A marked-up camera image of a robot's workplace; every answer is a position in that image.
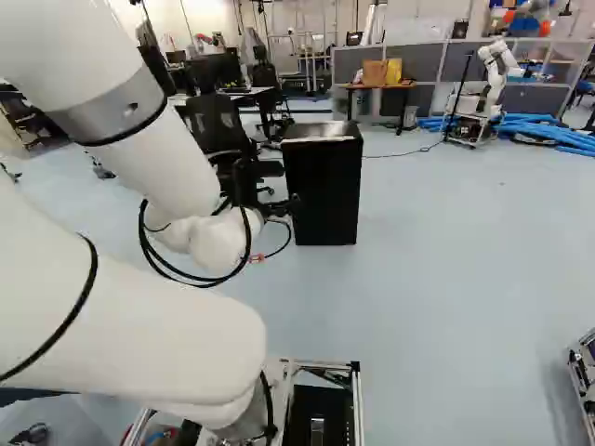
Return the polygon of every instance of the electronic equipment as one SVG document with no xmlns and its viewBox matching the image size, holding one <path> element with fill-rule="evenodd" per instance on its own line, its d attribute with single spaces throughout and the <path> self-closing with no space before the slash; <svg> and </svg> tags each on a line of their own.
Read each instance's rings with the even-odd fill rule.
<svg viewBox="0 0 595 446">
<path fill-rule="evenodd" d="M 169 63 L 183 63 L 186 61 L 186 51 L 168 51 L 165 53 Z"/>
<path fill-rule="evenodd" d="M 362 36 L 364 32 L 362 31 L 350 31 L 347 32 L 347 36 L 345 37 L 345 45 L 346 46 L 357 46 L 362 42 Z"/>
<path fill-rule="evenodd" d="M 289 126 L 281 141 L 296 244 L 357 241 L 364 140 L 353 121 Z"/>
<path fill-rule="evenodd" d="M 190 60 L 187 64 L 201 92 L 210 92 L 226 86 L 244 85 L 239 60 L 232 53 L 203 55 Z"/>
</svg>

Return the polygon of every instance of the black office chair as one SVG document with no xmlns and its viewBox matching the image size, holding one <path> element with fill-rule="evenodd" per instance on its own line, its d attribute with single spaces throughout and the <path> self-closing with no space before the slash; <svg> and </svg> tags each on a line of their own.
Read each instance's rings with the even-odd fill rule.
<svg viewBox="0 0 595 446">
<path fill-rule="evenodd" d="M 191 123 L 191 131 L 212 165 L 217 167 L 221 188 L 228 197 L 235 193 L 233 168 L 236 161 L 245 157 L 253 162 L 254 175 L 248 183 L 262 182 L 263 177 L 281 177 L 283 165 L 279 162 L 259 161 L 256 141 L 250 139 L 242 127 L 239 112 L 227 95 L 215 91 L 201 90 L 201 96 L 186 100 L 186 113 Z M 253 184 L 244 184 L 242 193 L 249 194 L 266 191 L 274 194 L 270 187 L 255 188 Z M 245 202 L 254 202 L 250 196 Z"/>
<path fill-rule="evenodd" d="M 272 86 L 274 91 L 270 96 L 264 97 L 260 100 L 260 106 L 271 115 L 271 124 L 278 127 L 275 140 L 280 141 L 283 133 L 288 126 L 294 124 L 295 121 L 291 116 L 287 96 L 283 94 L 283 90 L 279 85 L 277 79 L 277 71 L 275 66 L 268 61 L 266 48 L 254 48 L 256 58 L 259 60 L 258 65 L 252 68 L 252 86 Z M 277 112 L 278 106 L 285 105 L 285 111 L 281 111 L 281 119 L 275 119 L 274 114 Z"/>
</svg>

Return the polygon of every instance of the black cable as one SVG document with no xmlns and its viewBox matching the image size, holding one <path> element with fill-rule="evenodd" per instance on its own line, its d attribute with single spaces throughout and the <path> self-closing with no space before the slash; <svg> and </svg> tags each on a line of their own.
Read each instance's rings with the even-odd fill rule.
<svg viewBox="0 0 595 446">
<path fill-rule="evenodd" d="M 150 232 L 151 234 L 156 234 L 157 232 L 163 232 L 164 230 L 166 230 L 170 226 L 171 226 L 171 223 L 167 223 L 165 226 L 163 226 L 162 228 L 159 228 L 158 230 L 150 230 L 149 228 L 147 228 L 145 226 L 145 230 L 148 231 L 148 232 Z"/>
<path fill-rule="evenodd" d="M 83 238 L 89 246 L 89 250 L 91 253 L 91 266 L 89 267 L 89 273 L 86 277 L 85 285 L 83 286 L 83 291 L 81 291 L 81 294 L 78 296 L 78 299 L 76 300 L 73 309 L 71 309 L 70 313 L 68 313 L 68 316 L 66 316 L 66 319 L 59 325 L 59 327 L 52 334 L 52 336 L 50 336 L 46 340 L 46 342 L 44 342 L 41 345 L 40 348 L 38 348 L 25 360 L 21 361 L 19 364 L 14 366 L 12 369 L 8 370 L 8 372 L 0 375 L 0 383 L 6 381 L 8 378 L 11 378 L 16 374 L 19 374 L 20 372 L 28 368 L 30 365 L 32 365 L 34 362 L 39 360 L 42 356 L 44 356 L 64 336 L 66 331 L 70 328 L 76 317 L 81 312 L 81 309 L 83 309 L 83 306 L 85 305 L 86 300 L 91 294 L 91 290 L 93 289 L 93 284 L 95 283 L 95 278 L 97 277 L 97 270 L 99 267 L 99 257 L 97 255 L 97 250 L 95 249 L 95 246 L 89 239 L 87 239 L 86 237 Z"/>
<path fill-rule="evenodd" d="M 240 18 L 238 17 L 238 12 L 240 14 L 240 17 L 242 17 L 242 10 L 239 6 L 236 6 L 235 0 L 233 0 L 233 15 L 235 16 L 235 23 L 238 25 L 238 35 L 242 37 L 242 28 L 244 28 L 244 25 L 240 25 Z"/>
<path fill-rule="evenodd" d="M 293 236 L 293 232 L 291 231 L 291 226 L 289 226 L 289 223 L 287 223 L 286 221 L 282 221 L 282 220 L 267 220 L 270 223 L 277 223 L 279 225 L 284 225 L 287 228 L 287 240 L 285 240 L 285 243 L 283 243 L 281 245 L 281 247 L 279 247 L 278 249 L 276 249 L 275 251 L 273 251 L 270 254 L 266 254 L 264 256 L 264 258 L 271 258 L 273 256 L 278 255 L 280 252 L 282 252 L 290 243 L 291 243 L 291 238 Z"/>
<path fill-rule="evenodd" d="M 237 164 L 235 164 L 234 168 L 233 168 L 234 176 L 236 176 L 236 169 L 237 169 Z M 165 260 L 163 257 L 161 257 L 159 255 L 159 253 L 157 253 L 157 251 L 152 247 L 151 243 L 149 242 L 149 239 L 147 238 L 147 234 L 145 233 L 144 216 L 145 216 L 145 211 L 147 209 L 147 205 L 149 204 L 149 202 L 147 200 L 143 200 L 142 203 L 140 204 L 139 224 L 138 224 L 140 249 L 142 251 L 142 254 L 147 259 L 147 262 L 149 263 L 149 265 L 151 265 L 151 267 L 155 270 L 155 272 L 157 272 L 160 276 L 162 276 L 166 279 L 169 279 L 171 281 L 174 281 L 174 282 L 184 283 L 186 285 L 193 286 L 195 288 L 211 288 L 213 286 L 220 285 L 220 284 L 226 282 L 227 280 L 231 279 L 232 277 L 236 276 L 245 267 L 245 265 L 248 263 L 248 261 L 250 259 L 250 251 L 252 249 L 252 230 L 250 229 L 250 222 L 248 220 L 248 215 L 246 214 L 244 207 L 238 203 L 239 197 L 240 197 L 240 192 L 238 191 L 237 178 L 235 178 L 234 183 L 235 183 L 235 188 L 236 188 L 235 193 L 234 193 L 235 201 L 237 202 L 238 207 L 240 208 L 240 213 L 242 214 L 242 220 L 244 222 L 244 227 L 245 227 L 245 253 L 244 253 L 242 259 L 240 260 L 240 263 L 233 269 L 233 271 L 225 276 L 222 276 L 222 277 L 199 277 L 199 276 L 194 276 L 194 275 L 189 274 L 185 271 L 182 271 L 181 269 L 176 268 L 171 263 L 169 263 L 167 260 Z M 175 277 L 172 277 L 166 271 L 164 271 L 160 266 L 158 266 L 155 263 L 155 259 L 153 259 L 152 256 L 155 257 L 155 259 L 164 268 L 175 272 L 176 274 L 178 274 L 179 276 L 181 276 L 185 279 L 188 279 L 190 281 L 208 282 L 208 283 L 204 283 L 204 284 L 187 283 L 187 282 L 181 281 L 179 279 L 176 279 Z"/>
<path fill-rule="evenodd" d="M 218 216 L 230 204 L 231 204 L 231 197 L 225 197 L 225 200 L 223 200 L 223 202 L 219 205 L 219 207 L 217 209 L 215 209 L 215 211 L 213 211 L 213 214 L 211 214 L 211 216 Z"/>
<path fill-rule="evenodd" d="M 260 372 L 260 382 L 262 383 L 262 390 L 264 392 L 264 400 L 267 404 L 267 427 L 265 429 L 265 436 L 267 437 L 266 446 L 271 446 L 272 439 L 277 434 L 277 427 L 274 422 L 274 413 L 272 411 L 272 395 L 267 375 Z"/>
<path fill-rule="evenodd" d="M 443 142 L 444 141 L 441 139 L 440 141 L 435 142 L 431 146 L 422 147 L 421 149 L 417 149 L 416 151 L 406 151 L 404 153 L 388 153 L 386 155 L 366 155 L 366 156 L 363 156 L 362 158 L 365 160 L 370 160 L 370 159 L 377 159 L 377 158 L 396 158 L 399 156 L 412 155 L 414 153 L 427 153 L 427 152 L 431 151 L 434 147 L 442 144 Z"/>
</svg>

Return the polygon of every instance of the metal frame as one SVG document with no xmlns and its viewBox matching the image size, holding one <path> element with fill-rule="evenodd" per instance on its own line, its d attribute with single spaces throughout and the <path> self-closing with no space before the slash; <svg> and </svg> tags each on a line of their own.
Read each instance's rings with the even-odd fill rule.
<svg viewBox="0 0 595 446">
<path fill-rule="evenodd" d="M 365 446 L 364 397 L 359 362 L 305 361 L 285 358 L 269 360 L 265 365 L 265 373 L 271 385 L 274 422 L 279 429 L 271 442 L 271 446 L 282 446 L 285 418 L 289 414 L 288 408 L 293 395 L 294 380 L 300 372 L 310 370 L 343 373 L 346 375 L 344 378 L 350 379 L 350 391 L 353 396 L 353 446 Z M 155 414 L 156 411 L 153 409 L 143 408 L 140 410 L 123 442 L 123 446 L 139 446 L 143 440 L 144 432 Z M 258 439 L 253 441 L 252 444 L 255 446 L 264 446 L 265 443 L 266 439 Z M 214 434 L 204 429 L 197 444 L 213 445 L 226 443 L 220 443 Z"/>
</svg>

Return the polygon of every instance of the desk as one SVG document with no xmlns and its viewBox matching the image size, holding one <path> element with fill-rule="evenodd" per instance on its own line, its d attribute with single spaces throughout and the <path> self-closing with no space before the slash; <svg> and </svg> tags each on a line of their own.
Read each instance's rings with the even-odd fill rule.
<svg viewBox="0 0 595 446">
<path fill-rule="evenodd" d="M 274 94 L 275 92 L 274 86 L 253 86 L 250 91 L 246 93 L 226 93 L 224 91 L 218 90 L 217 92 L 221 95 L 227 95 L 231 98 L 231 100 L 237 100 L 241 98 L 253 98 L 256 103 L 258 104 L 258 110 L 260 111 L 260 120 L 262 121 L 262 133 L 264 136 L 267 137 L 268 140 L 271 139 L 271 123 L 269 122 L 269 116 L 267 115 L 268 111 L 262 107 L 260 100 L 263 98 L 263 95 Z M 170 105 L 176 107 L 176 110 L 180 113 L 180 115 L 184 114 L 184 108 L 186 107 L 186 99 L 188 99 L 188 95 L 185 93 L 179 93 L 174 96 L 170 96 L 167 101 Z"/>
<path fill-rule="evenodd" d="M 347 90 L 347 120 L 351 120 L 351 108 L 353 106 L 353 92 L 355 90 L 372 90 L 380 88 L 384 90 L 398 90 L 403 92 L 403 107 L 401 108 L 401 122 L 397 127 L 397 135 L 401 135 L 403 132 L 403 125 L 405 121 L 405 108 L 407 107 L 407 100 L 409 100 L 409 90 L 416 87 L 415 81 L 407 81 L 404 84 L 398 85 L 383 85 L 383 86 L 371 86 L 363 84 L 339 84 L 339 88 L 345 88 Z"/>
</svg>

